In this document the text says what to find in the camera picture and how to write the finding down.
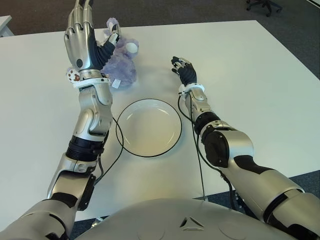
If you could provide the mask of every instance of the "white table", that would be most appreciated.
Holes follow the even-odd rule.
[[[0,37],[14,36],[12,31],[7,27],[11,19],[11,16],[0,16]]]
[[[320,82],[258,22],[124,27],[122,32],[140,43],[134,59],[138,82],[113,90],[115,117],[144,98],[177,108],[180,80],[170,60],[182,56],[192,61],[215,112],[252,139],[257,164],[288,177],[320,169]],[[78,118],[78,92],[65,78],[70,63],[63,35],[0,39],[0,229],[45,198]],[[96,36],[102,40],[101,29]],[[173,149],[156,158],[124,151],[76,219],[110,215],[148,199],[201,196],[191,126],[181,118],[182,135]],[[105,169],[119,151],[113,125],[102,156]],[[202,167],[207,195],[228,190],[216,172]]]

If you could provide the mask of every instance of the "purple plush toy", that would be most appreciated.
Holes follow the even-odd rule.
[[[104,30],[106,38],[111,35],[110,29],[117,24],[119,23],[115,18],[108,19],[106,22],[107,29]],[[137,80],[137,71],[133,58],[138,54],[138,49],[139,43],[137,40],[126,39],[120,34],[120,39],[113,55],[101,70],[102,73],[109,75],[113,86],[119,84],[120,87],[127,87]]]

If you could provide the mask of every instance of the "dark gray carpet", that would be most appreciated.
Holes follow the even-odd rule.
[[[246,0],[95,0],[93,19],[96,28],[109,17],[123,27],[257,20],[320,78],[320,9],[306,0],[274,1],[283,11],[266,17],[261,6],[246,11]],[[16,35],[63,31],[74,2],[1,0],[0,16],[12,16]]]

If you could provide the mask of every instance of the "wire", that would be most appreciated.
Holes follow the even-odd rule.
[[[120,158],[120,156],[121,156],[121,154],[122,154],[122,152],[123,152],[123,150],[124,150],[124,135],[123,135],[123,133],[122,133],[121,127],[119,126],[117,120],[116,120],[114,117],[112,117],[112,118],[113,118],[113,120],[115,121],[115,124],[116,124],[115,131],[117,131],[117,127],[118,127],[119,130],[120,130],[120,133],[121,133],[121,142],[122,142],[122,143],[121,143],[121,151],[120,151],[118,157],[117,157],[117,158],[114,160],[114,162],[111,164],[111,166],[110,166],[103,174],[101,174],[100,177],[98,177],[98,178],[95,180],[94,185],[96,185],[98,182],[100,182],[101,179],[110,171],[110,169],[111,169],[111,168],[115,165],[115,163],[118,161],[118,159]],[[102,167],[102,164],[101,164],[101,158],[99,158],[99,156],[98,156],[98,163],[99,163],[99,167],[100,167],[101,172],[103,172],[103,167]]]
[[[196,140],[196,137],[195,137],[195,131],[194,131],[194,122],[192,120],[192,102],[191,102],[191,95],[189,93],[189,97],[190,97],[190,115],[191,115],[191,118],[188,118],[180,109],[180,98],[181,96],[179,96],[179,99],[178,99],[178,108],[180,110],[180,112],[187,118],[190,120],[191,122],[191,128],[192,128],[192,134],[193,134],[193,141],[194,141],[194,145],[195,145],[195,149],[196,149],[196,154],[197,154],[197,157],[198,157],[198,162],[199,162],[199,168],[200,168],[200,177],[201,177],[201,186],[202,186],[202,194],[203,194],[203,200],[206,199],[206,193],[205,193],[205,185],[204,185],[204,177],[203,177],[203,174],[202,174],[202,167],[201,167],[201,161],[200,161],[200,157],[199,157],[199,151],[198,151],[198,147],[197,147],[197,143],[199,143],[199,136],[197,137],[197,140]]]
[[[108,136],[109,136],[109,131],[106,133],[106,135],[105,135],[105,137],[103,139],[102,147],[105,146],[106,141],[108,139]],[[104,174],[104,168],[103,168],[102,163],[101,163],[101,153],[98,155],[98,165],[99,165],[99,168],[100,168],[100,171],[101,171],[100,176],[102,176]]]
[[[234,202],[234,191],[233,191],[233,188],[232,188],[232,185],[229,181],[229,179],[226,177],[226,175],[219,169],[219,168],[216,168],[214,166],[212,166],[208,161],[207,159],[204,158],[204,156],[202,155],[200,149],[199,149],[199,134],[197,134],[197,141],[196,141],[196,137],[195,137],[195,132],[194,132],[194,122],[192,120],[192,102],[191,102],[191,95],[189,93],[189,97],[190,97],[190,114],[191,114],[191,118],[189,118],[188,116],[186,116],[186,114],[181,110],[180,108],[180,98],[181,96],[179,96],[178,98],[178,109],[179,111],[181,112],[181,114],[183,116],[185,116],[185,118],[187,118],[190,122],[191,122],[191,125],[192,125],[192,134],[193,134],[193,140],[194,140],[194,143],[195,143],[195,147],[196,147],[196,151],[197,151],[197,155],[198,155],[198,160],[199,160],[199,166],[200,166],[200,174],[201,174],[201,183],[202,183],[202,190],[203,190],[203,195],[205,195],[205,191],[204,191],[204,183],[203,183],[203,176],[202,176],[202,168],[201,168],[201,163],[200,163],[200,158],[199,158],[199,155],[201,156],[202,160],[213,170],[217,171],[220,173],[220,176],[221,178],[228,184],[228,187],[229,187],[229,201],[230,201],[230,205],[231,205],[231,208],[233,210],[237,210],[236,209],[236,206],[235,206],[235,202]]]
[[[180,113],[186,118],[188,119],[191,123],[193,123],[192,119],[190,117],[188,117],[180,108],[180,99],[181,99],[181,96],[179,95],[179,98],[178,98],[178,109],[180,111]]]

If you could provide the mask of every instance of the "robotic hand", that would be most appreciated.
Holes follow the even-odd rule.
[[[80,79],[100,78],[100,70],[113,54],[120,37],[120,28],[114,25],[111,35],[103,46],[98,46],[92,20],[93,0],[76,0],[69,14],[64,35],[65,48]]]
[[[185,98],[209,164],[224,173],[259,220],[299,240],[318,239],[320,200],[280,172],[257,165],[250,138],[212,111],[192,64],[175,56],[171,62],[182,82],[179,94]]]

